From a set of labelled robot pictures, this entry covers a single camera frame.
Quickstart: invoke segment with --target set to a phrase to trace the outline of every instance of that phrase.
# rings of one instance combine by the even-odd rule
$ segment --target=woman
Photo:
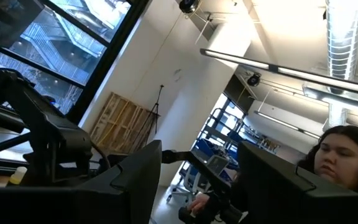
[[[332,183],[358,192],[358,127],[336,126],[327,130],[298,165]],[[244,189],[233,183],[231,193],[231,204],[242,212],[247,211]],[[198,213],[208,199],[207,194],[201,194],[188,209]]]

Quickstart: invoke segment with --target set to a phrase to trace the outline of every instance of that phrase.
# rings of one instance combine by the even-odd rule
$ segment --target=wooden pallet
[[[151,111],[111,93],[91,132],[106,154],[131,154],[142,148],[155,124]]]

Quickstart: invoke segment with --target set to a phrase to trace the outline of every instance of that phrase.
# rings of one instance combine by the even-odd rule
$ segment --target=ceiling
[[[232,19],[233,14],[248,13],[256,35],[252,35],[246,58],[327,75],[325,5],[325,0],[203,0],[196,15],[190,19],[202,30],[205,19],[213,18],[203,32],[208,39],[214,28]],[[262,83],[251,87],[258,100],[262,101],[273,87],[302,94],[304,82],[266,71],[258,72],[262,74]],[[239,67],[236,75],[247,80],[249,68]],[[328,117],[327,105],[276,91],[270,91],[266,103],[320,123]],[[358,125],[358,112],[351,111],[348,122]]]

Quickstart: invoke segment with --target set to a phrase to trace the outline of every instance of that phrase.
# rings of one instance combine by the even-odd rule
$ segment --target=ductwork
[[[358,0],[326,0],[329,75],[353,80],[358,61]],[[332,93],[343,91],[330,89]],[[347,110],[329,106],[330,127],[344,125]]]

